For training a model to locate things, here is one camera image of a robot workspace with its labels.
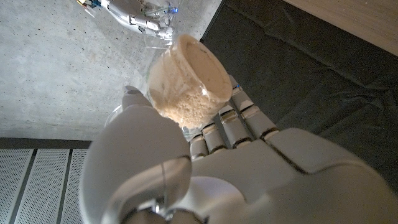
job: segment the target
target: robotic arm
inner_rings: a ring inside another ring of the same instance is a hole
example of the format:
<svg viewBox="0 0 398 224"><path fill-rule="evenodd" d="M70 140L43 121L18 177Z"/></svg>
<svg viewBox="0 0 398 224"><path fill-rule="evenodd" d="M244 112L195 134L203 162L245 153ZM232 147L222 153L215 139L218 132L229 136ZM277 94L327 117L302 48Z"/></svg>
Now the robotic arm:
<svg viewBox="0 0 398 224"><path fill-rule="evenodd" d="M170 2L158 6L143 0L77 0L91 16L95 7L106 9L121 25L138 33L171 40L174 35L172 15L178 12Z"/></svg>
<svg viewBox="0 0 398 224"><path fill-rule="evenodd" d="M379 174L325 139L279 131L231 81L221 126L190 143L128 87L85 161L84 222L396 223L398 198Z"/></svg>

